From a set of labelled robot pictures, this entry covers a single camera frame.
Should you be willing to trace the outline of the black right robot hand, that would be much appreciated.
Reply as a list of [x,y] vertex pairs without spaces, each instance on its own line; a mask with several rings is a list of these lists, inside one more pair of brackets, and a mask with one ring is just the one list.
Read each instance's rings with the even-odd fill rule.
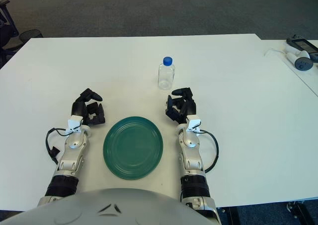
[[189,87],[175,89],[167,97],[167,108],[165,110],[166,116],[171,120],[176,121],[178,124],[187,123],[187,116],[196,115],[196,103],[193,100],[193,94]]

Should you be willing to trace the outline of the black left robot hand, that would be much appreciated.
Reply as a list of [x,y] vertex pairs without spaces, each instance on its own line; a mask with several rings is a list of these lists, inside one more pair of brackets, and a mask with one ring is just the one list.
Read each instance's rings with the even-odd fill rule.
[[102,97],[87,88],[75,100],[72,105],[71,115],[82,116],[82,124],[87,126],[105,123],[104,109],[101,103]]

